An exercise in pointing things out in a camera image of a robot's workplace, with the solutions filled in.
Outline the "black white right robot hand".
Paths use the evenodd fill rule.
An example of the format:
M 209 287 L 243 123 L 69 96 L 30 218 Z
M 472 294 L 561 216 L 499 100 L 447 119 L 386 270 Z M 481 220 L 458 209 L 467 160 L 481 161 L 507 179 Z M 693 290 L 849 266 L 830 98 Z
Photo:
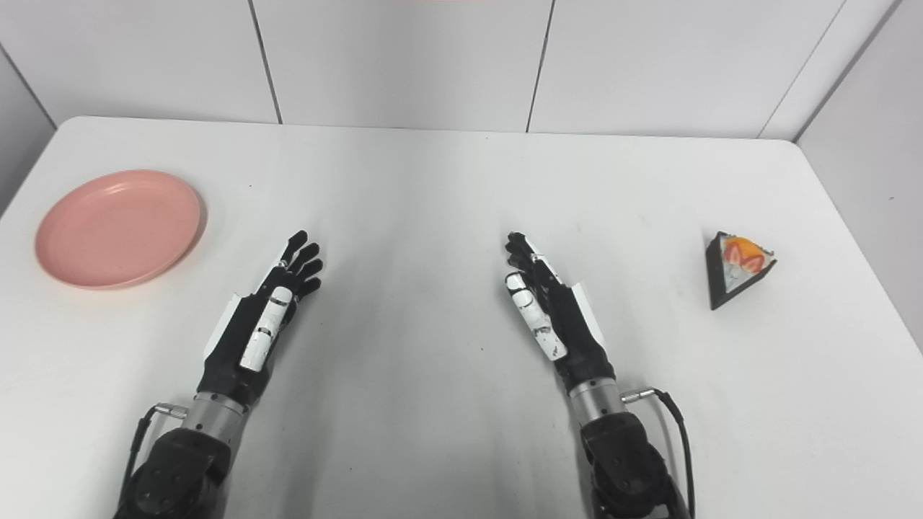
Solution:
M 567 285 L 520 232 L 505 243 L 505 289 L 566 391 L 591 380 L 614 380 L 602 332 L 581 285 Z

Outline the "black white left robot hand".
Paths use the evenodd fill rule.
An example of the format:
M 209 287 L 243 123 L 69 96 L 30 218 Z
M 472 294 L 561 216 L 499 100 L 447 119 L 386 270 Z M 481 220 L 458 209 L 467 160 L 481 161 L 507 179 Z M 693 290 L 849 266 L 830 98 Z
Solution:
M 296 232 L 256 290 L 231 298 L 206 345 L 197 392 L 217 394 L 244 409 L 260 400 L 281 332 L 301 300 L 321 286 L 319 253 L 319 244 L 310 242 L 305 230 Z

